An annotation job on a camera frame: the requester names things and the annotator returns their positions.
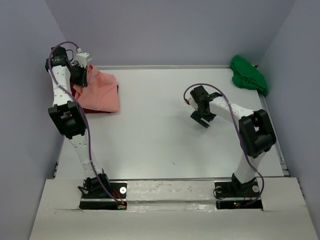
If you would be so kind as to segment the pink t-shirt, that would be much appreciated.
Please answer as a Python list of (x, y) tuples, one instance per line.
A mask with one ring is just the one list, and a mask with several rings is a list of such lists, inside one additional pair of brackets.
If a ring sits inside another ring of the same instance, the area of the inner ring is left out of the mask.
[(86, 114), (110, 114), (120, 110), (119, 85), (113, 74), (104, 73), (90, 64), (86, 79), (86, 87), (73, 85), (71, 88), (72, 95)]

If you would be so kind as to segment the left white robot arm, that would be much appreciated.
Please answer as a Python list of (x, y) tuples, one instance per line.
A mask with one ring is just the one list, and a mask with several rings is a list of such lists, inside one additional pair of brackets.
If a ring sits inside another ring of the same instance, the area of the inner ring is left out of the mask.
[(71, 87), (87, 87), (90, 56), (77, 48), (75, 60), (70, 61), (61, 45), (51, 48), (45, 62), (53, 87), (53, 104), (48, 114), (59, 133), (73, 146), (84, 170), (84, 183), (79, 187), (83, 195), (101, 198), (111, 196), (111, 184), (104, 169), (96, 161), (91, 145), (91, 133), (83, 108), (72, 95)]

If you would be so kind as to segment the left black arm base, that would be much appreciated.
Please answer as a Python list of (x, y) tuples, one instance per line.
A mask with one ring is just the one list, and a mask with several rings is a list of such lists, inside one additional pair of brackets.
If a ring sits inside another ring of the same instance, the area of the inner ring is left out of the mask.
[(111, 181), (110, 196), (98, 184), (98, 190), (88, 191), (84, 186), (79, 186), (81, 198), (79, 208), (81, 210), (108, 210), (125, 211), (127, 209), (127, 185), (126, 181)]

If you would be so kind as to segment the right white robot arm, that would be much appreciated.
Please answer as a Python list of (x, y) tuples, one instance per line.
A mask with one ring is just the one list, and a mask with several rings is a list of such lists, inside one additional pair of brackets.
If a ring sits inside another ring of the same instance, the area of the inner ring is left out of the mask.
[(277, 142), (269, 114), (263, 109), (251, 110), (232, 103), (219, 89), (208, 93), (199, 83), (193, 85), (185, 102), (194, 109), (191, 118), (197, 123), (208, 128), (209, 122), (221, 117), (234, 125), (239, 139), (243, 152), (241, 160), (230, 181), (215, 183), (216, 198), (241, 198), (249, 194), (259, 198), (258, 167)]

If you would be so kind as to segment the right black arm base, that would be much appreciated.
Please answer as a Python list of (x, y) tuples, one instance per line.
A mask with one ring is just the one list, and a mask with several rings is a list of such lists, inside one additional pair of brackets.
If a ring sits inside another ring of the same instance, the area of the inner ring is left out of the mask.
[(245, 186), (244, 189), (232, 189), (231, 181), (219, 181), (214, 184), (212, 193), (216, 199), (217, 210), (263, 209), (257, 181)]

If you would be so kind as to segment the folded red t-shirt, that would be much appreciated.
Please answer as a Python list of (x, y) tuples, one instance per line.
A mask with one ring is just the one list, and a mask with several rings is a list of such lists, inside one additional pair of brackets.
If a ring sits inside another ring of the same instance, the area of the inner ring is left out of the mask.
[(118, 91), (119, 86), (116, 84), (98, 86), (95, 83), (87, 87), (71, 85), (72, 95), (80, 103), (86, 114), (118, 112), (120, 109)]

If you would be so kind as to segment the green t-shirt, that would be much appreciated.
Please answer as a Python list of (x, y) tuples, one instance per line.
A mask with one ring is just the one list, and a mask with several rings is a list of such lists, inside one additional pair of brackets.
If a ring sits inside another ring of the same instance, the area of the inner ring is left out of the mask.
[(240, 55), (234, 56), (230, 61), (230, 69), (233, 71), (232, 82), (235, 86), (268, 95), (269, 88), (265, 77), (245, 58)]

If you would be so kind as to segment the white foam strip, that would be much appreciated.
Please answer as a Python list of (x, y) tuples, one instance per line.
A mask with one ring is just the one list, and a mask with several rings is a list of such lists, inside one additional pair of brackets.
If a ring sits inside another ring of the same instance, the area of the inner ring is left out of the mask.
[(211, 202), (216, 198), (211, 180), (136, 180), (127, 183), (129, 202)]

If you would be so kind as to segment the back aluminium rail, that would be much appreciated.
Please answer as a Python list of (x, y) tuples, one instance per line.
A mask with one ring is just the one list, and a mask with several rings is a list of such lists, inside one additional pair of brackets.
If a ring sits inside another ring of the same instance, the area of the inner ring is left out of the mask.
[(229, 69), (229, 65), (105, 65), (99, 70), (170, 70), (170, 69)]

